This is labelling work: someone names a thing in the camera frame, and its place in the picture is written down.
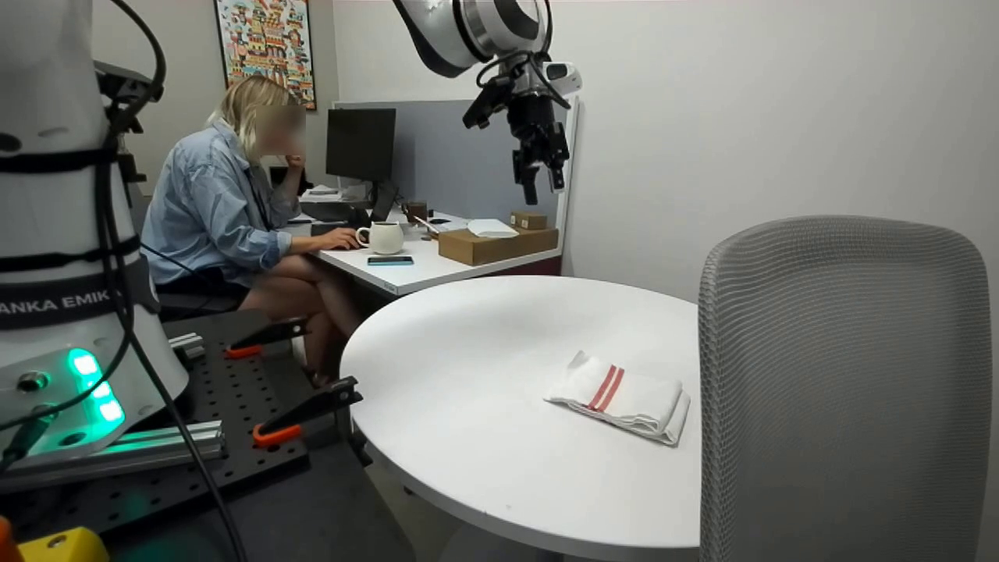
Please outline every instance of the office chair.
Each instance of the office chair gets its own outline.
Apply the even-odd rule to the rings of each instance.
[[[701,562],[970,562],[990,293],[957,234],[787,218],[698,284]]]

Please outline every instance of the white robot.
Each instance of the white robot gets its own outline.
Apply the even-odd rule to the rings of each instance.
[[[0,476],[100,456],[188,388],[115,162],[118,136],[160,99],[161,52],[134,17],[155,74],[93,65],[89,9],[93,0],[0,0]],[[395,12],[437,74],[496,67],[466,124],[509,108],[525,197],[539,164],[562,186],[569,151],[551,103],[578,74],[545,55],[549,2],[395,0]]]

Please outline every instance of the white wall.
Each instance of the white wall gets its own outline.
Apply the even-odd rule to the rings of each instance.
[[[390,0],[329,2],[343,99],[475,92],[420,67]],[[551,2],[555,55],[583,70],[574,274],[695,298],[724,234],[865,211],[975,237],[999,304],[994,0]],[[994,449],[999,428],[981,562],[999,559]]]
[[[175,141],[201,128],[223,92],[213,0],[126,0],[164,50],[164,92],[140,113],[145,135],[124,136],[152,189],[161,155]],[[316,99],[334,95],[334,21],[327,2],[311,2]],[[152,74],[152,50],[113,2],[93,0],[93,58]],[[324,169],[324,113],[311,113],[309,176]]]

